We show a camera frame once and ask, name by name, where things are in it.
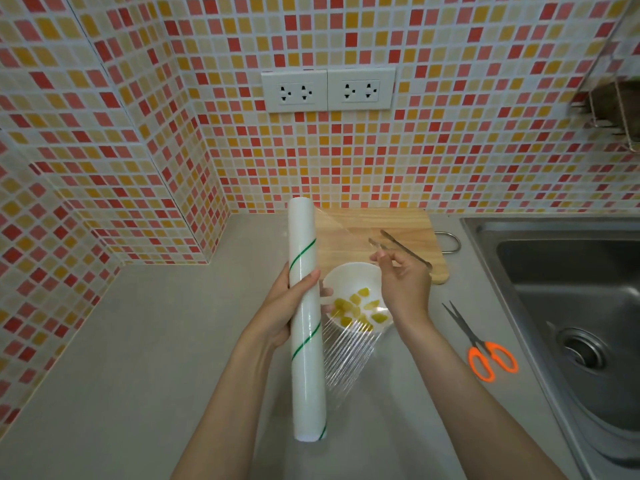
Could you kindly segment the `person's right forearm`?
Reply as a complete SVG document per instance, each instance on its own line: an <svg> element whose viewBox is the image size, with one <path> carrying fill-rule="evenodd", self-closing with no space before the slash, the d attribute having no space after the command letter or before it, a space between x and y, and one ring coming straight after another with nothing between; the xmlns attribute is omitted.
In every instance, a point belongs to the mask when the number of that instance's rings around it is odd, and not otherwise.
<svg viewBox="0 0 640 480"><path fill-rule="evenodd" d="M393 315L468 480L567 480L479 384L427 313Z"/></svg>

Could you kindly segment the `orange handled scissors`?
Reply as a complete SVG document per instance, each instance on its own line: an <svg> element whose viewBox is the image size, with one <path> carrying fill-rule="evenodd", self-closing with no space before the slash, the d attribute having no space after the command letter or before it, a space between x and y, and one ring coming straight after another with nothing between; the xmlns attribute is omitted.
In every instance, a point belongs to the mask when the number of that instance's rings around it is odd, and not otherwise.
<svg viewBox="0 0 640 480"><path fill-rule="evenodd" d="M507 348L498 343L478 338L452 301L449 302L449 305L444 303L442 305L470 341L467 361L477 379L487 383L494 382L495 373L490 364L491 361L507 373L517 374L519 372L518 362Z"/></svg>

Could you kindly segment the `white plastic wrap roll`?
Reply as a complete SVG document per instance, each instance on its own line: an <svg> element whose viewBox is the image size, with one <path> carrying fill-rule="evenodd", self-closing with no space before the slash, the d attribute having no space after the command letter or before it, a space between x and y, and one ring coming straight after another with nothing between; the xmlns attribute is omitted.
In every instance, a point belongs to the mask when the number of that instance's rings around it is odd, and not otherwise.
<svg viewBox="0 0 640 480"><path fill-rule="evenodd" d="M309 198L287 204L289 284L296 285L317 269L315 207ZM319 282L304 293L291 320L293 436L318 442L326 435L326 393Z"/></svg>

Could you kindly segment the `clear plastic wrap sheet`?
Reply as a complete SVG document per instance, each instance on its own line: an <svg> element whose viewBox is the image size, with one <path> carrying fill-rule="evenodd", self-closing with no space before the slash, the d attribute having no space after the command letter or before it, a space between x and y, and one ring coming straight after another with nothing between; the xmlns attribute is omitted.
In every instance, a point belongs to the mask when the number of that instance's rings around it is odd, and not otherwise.
<svg viewBox="0 0 640 480"><path fill-rule="evenodd" d="M330 297L321 297L321 304L332 308L322 318L324 373L329 398L334 405L338 405L346 398L367 362L373 356L377 343L393 324L387 331L379 335L340 331L329 323L329 315L333 311Z"/></svg>

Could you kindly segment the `metal wall rack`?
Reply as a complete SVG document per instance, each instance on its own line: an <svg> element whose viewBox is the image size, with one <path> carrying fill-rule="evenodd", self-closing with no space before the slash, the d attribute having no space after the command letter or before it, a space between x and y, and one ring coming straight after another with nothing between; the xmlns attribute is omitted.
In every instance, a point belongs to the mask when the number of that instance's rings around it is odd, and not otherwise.
<svg viewBox="0 0 640 480"><path fill-rule="evenodd" d="M626 0L568 111L640 159L640 0Z"/></svg>

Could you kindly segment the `person's right hand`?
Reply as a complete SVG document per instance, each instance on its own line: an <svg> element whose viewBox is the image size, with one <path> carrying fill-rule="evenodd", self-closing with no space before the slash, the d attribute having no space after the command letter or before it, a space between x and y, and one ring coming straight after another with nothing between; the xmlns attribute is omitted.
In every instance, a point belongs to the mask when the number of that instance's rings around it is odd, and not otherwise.
<svg viewBox="0 0 640 480"><path fill-rule="evenodd" d="M403 250L377 250L370 259L380 268L382 297L400 334L430 325L428 266Z"/></svg>

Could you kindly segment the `person's left hand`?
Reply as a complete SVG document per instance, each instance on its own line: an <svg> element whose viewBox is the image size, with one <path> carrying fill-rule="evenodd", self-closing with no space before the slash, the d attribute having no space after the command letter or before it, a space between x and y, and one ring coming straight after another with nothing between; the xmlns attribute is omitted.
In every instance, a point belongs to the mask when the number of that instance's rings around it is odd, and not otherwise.
<svg viewBox="0 0 640 480"><path fill-rule="evenodd" d="M302 298L287 298L288 289L289 263L286 262L276 281L274 281L270 288L263 304L248 326L248 329L252 333L257 334L270 349L282 346L289 339L290 322L297 313L302 299L305 297L304 295ZM319 279L311 290L318 290L322 298L333 295L333 289L331 287L325 287L321 279Z"/></svg>

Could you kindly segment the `yellow fruit pieces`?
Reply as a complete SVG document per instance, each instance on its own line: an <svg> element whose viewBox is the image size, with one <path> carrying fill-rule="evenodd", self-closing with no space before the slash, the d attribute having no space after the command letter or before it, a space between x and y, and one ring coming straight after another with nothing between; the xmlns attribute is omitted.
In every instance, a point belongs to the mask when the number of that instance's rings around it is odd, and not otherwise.
<svg viewBox="0 0 640 480"><path fill-rule="evenodd" d="M343 330L359 333L381 333L393 323L381 293L370 288L335 298L329 320Z"/></svg>

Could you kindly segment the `wooden cutting board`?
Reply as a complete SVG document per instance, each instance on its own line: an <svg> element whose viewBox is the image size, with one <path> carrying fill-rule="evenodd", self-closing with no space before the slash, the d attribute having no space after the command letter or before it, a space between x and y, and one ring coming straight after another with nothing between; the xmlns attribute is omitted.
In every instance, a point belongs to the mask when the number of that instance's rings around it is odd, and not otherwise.
<svg viewBox="0 0 640 480"><path fill-rule="evenodd" d="M436 233L421 209L316 209L315 223L322 278L343 264L370 263L376 249L370 239L396 248L381 231L429 262L434 284L444 284L450 277Z"/></svg>

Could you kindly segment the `white bowl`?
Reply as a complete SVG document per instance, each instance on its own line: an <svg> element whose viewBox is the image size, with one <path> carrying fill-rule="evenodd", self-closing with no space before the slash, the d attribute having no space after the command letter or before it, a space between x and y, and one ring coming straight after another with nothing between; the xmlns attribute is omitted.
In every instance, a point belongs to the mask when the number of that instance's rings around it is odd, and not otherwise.
<svg viewBox="0 0 640 480"><path fill-rule="evenodd" d="M352 295L352 293L362 288L370 288L372 290L379 291L382 296L380 278L381 276L380 276L380 270L378 266L374 264L364 263L364 262L351 262L351 263L340 265L334 268L333 270L331 270L331 272L329 272L324 279L324 285L326 287L331 287L333 289L333 295L330 297L330 302L333 305L335 298L348 297ZM341 329L340 327L332 323L331 320L329 320L329 323L331 323L331 325L336 326L340 331L344 331L343 329ZM363 334L379 335L384 333L385 331L381 333L363 333Z"/></svg>

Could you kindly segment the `white wall outlet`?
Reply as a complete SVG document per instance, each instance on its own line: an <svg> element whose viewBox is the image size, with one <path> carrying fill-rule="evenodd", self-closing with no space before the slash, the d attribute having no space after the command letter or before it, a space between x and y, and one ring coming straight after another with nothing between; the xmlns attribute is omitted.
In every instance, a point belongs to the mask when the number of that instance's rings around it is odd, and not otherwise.
<svg viewBox="0 0 640 480"><path fill-rule="evenodd" d="M326 70L262 72L260 76L268 113L328 110Z"/></svg>
<svg viewBox="0 0 640 480"><path fill-rule="evenodd" d="M373 111L391 108L395 65L327 70L329 111Z"/></svg>

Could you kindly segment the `person's left forearm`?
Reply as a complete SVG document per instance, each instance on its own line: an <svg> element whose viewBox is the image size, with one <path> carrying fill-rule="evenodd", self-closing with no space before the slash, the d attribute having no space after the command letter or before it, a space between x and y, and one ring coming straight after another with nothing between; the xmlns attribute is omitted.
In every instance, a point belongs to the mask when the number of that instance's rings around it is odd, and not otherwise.
<svg viewBox="0 0 640 480"><path fill-rule="evenodd" d="M248 480L269 368L288 338L288 326L244 330L170 480Z"/></svg>

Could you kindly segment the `stainless steel sink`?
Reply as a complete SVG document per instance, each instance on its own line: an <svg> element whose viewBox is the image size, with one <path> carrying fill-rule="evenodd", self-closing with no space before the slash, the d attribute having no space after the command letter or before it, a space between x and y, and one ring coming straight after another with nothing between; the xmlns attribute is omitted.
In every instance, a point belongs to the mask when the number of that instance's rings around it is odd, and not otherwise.
<svg viewBox="0 0 640 480"><path fill-rule="evenodd" d="M466 217L583 478L640 480L640 217Z"/></svg>

